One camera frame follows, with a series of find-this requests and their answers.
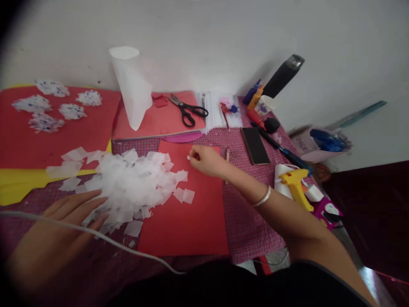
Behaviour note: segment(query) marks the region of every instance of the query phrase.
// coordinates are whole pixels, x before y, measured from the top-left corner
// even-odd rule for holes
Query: black scissors handle
[[[205,108],[192,106],[190,104],[185,104],[183,102],[179,102],[179,109],[182,112],[182,121],[186,127],[194,127],[196,125],[195,120],[193,119],[191,114],[186,111],[186,109],[189,109],[192,113],[199,115],[200,117],[206,117],[209,115],[209,111],[207,111]]]

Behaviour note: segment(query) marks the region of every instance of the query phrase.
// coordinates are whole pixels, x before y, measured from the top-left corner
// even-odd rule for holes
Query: table
[[[245,106],[241,105],[244,127],[251,127],[245,114]],[[280,127],[278,134],[282,145],[295,152],[290,138]],[[230,163],[246,171],[261,182],[274,186],[274,168],[276,164],[288,163],[264,139],[263,143],[270,157],[269,165],[252,165],[242,140],[240,129],[213,129],[209,134],[191,142],[192,144],[220,147],[225,157],[227,147],[230,148]],[[112,152],[120,154],[135,148],[138,155],[148,151],[157,151],[160,139],[149,138],[112,143]],[[82,184],[92,175],[82,176]],[[22,202],[1,208],[1,210],[19,210],[39,214],[54,201],[67,193],[59,191],[61,182],[52,182],[45,188],[33,190]],[[285,246],[284,240],[253,210],[232,185],[223,184],[223,201],[225,206],[226,233],[231,261],[238,264],[266,253],[280,250]],[[0,229],[3,238],[2,247],[6,255],[16,247],[23,235],[33,225],[32,221],[19,218],[6,218],[1,221]],[[138,240],[124,236],[125,226],[115,231],[111,238],[124,245]],[[176,270],[188,270],[211,260],[225,256],[189,256],[165,257]],[[92,242],[73,263],[71,263],[50,286],[44,289],[40,300],[44,304],[60,306],[101,305],[118,293],[126,284],[166,272],[161,264],[136,257],[111,246],[101,239]]]

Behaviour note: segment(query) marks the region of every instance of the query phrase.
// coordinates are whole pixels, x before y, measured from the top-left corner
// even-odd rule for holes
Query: smartphone
[[[241,128],[251,163],[254,165],[270,164],[261,136],[257,128]]]

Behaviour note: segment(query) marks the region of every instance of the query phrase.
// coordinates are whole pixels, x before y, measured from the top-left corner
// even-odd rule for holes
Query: hand
[[[211,177],[226,180],[229,170],[233,167],[211,147],[193,145],[189,156],[190,164],[195,169]]]
[[[90,212],[107,201],[91,200],[101,190],[69,195],[57,200],[43,216],[80,225]],[[102,215],[88,228],[99,230],[108,215]],[[37,221],[24,235],[8,260],[10,275],[26,294],[36,293],[73,260],[94,235],[78,232],[47,221]]]

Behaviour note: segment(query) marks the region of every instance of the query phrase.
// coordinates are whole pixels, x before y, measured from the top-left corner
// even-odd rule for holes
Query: scissors
[[[186,112],[186,109],[189,109],[190,112],[195,113],[203,118],[209,115],[209,111],[207,111],[205,108],[183,103],[174,94],[172,94],[172,97],[168,97],[168,99],[179,107],[180,111],[182,112],[182,121],[186,127],[194,127],[196,125],[195,120],[189,112]],[[185,121],[185,117],[187,117],[190,124]]]

